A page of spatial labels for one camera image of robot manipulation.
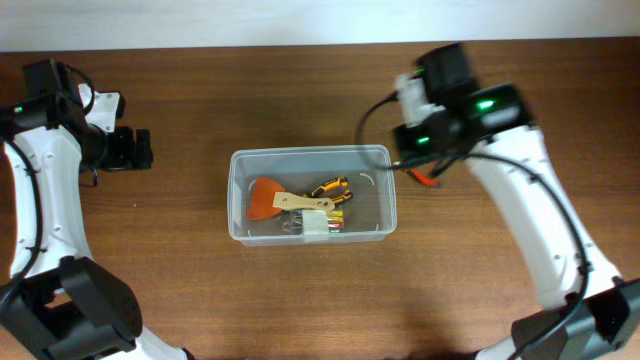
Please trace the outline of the red handled small cutters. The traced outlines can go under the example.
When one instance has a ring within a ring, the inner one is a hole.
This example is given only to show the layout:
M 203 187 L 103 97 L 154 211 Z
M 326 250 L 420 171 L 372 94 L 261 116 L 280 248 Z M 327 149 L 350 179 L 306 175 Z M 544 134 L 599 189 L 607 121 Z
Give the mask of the red handled small cutters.
M 411 177 L 417 183 L 429 187 L 429 188 L 437 188 L 440 186 L 440 183 L 432 178 L 427 177 L 426 175 L 421 174 L 415 169 L 405 169 L 404 172 Z

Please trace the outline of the orange scraper wooden handle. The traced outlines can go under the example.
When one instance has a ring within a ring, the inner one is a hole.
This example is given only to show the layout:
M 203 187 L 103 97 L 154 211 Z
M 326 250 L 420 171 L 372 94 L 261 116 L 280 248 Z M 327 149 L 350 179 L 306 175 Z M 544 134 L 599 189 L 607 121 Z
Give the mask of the orange scraper wooden handle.
M 283 211 L 321 210 L 331 212 L 335 208 L 329 198 L 308 198 L 287 192 L 276 181 L 257 177 L 252 188 L 247 219 L 252 221 L 275 217 Z

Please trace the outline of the orange black long-nose pliers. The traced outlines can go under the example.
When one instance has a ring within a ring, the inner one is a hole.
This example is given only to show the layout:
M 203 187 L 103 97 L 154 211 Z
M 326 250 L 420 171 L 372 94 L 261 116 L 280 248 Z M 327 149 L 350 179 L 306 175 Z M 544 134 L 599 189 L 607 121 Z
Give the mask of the orange black long-nose pliers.
M 353 199 L 353 192 L 349 188 L 346 176 L 330 178 L 318 185 L 311 192 L 305 193 L 306 198 L 329 198 L 335 206 L 341 206 Z

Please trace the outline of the clear plastic storage box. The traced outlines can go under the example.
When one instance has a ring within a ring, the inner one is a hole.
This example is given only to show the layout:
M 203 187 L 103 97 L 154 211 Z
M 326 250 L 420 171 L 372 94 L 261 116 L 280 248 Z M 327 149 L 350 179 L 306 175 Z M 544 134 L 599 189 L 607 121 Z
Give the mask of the clear plastic storage box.
M 231 157 L 227 216 L 229 235 L 245 246 L 284 246 L 381 241 L 397 227 L 394 175 L 368 166 L 367 156 L 389 165 L 382 145 L 341 145 L 240 150 Z M 320 217 L 303 209 L 282 210 L 260 220 L 248 217 L 258 180 L 284 192 L 335 208 Z

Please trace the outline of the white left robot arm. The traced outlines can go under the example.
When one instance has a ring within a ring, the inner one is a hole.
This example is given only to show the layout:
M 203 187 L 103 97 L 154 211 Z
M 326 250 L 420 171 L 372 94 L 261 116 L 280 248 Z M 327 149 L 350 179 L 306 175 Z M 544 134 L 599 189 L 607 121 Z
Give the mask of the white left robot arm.
M 79 176 L 148 169 L 145 129 L 118 127 L 125 100 L 82 84 L 1 109 L 12 168 L 16 249 L 1 324 L 37 359 L 189 359 L 143 324 L 131 288 L 98 265 L 86 239 Z

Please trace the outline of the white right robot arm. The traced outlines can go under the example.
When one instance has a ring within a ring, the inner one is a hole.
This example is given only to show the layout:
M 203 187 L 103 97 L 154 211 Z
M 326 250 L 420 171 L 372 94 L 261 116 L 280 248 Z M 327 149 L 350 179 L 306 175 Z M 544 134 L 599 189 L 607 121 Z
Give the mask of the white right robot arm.
M 564 192 L 541 129 L 511 84 L 430 100 L 416 79 L 398 85 L 402 165 L 461 159 L 511 230 L 541 311 L 515 321 L 477 359 L 596 359 L 639 329 L 639 282 L 625 281 Z

